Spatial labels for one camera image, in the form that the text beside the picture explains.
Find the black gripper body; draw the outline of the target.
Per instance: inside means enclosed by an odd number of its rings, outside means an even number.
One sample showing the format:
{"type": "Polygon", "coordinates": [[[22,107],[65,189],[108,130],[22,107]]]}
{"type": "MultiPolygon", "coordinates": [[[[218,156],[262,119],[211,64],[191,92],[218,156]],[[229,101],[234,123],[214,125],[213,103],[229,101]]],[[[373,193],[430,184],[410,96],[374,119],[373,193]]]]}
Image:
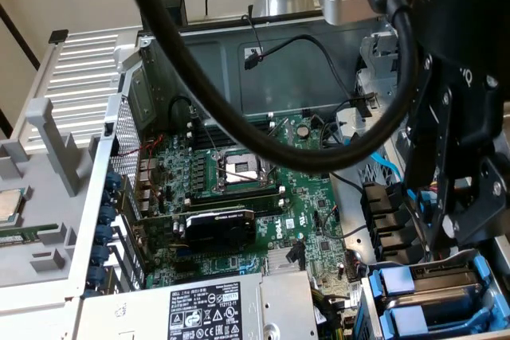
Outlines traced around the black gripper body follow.
{"type": "Polygon", "coordinates": [[[413,27],[423,57],[476,78],[493,78],[495,88],[477,97],[475,111],[503,114],[509,86],[509,0],[414,0],[413,27]]]}

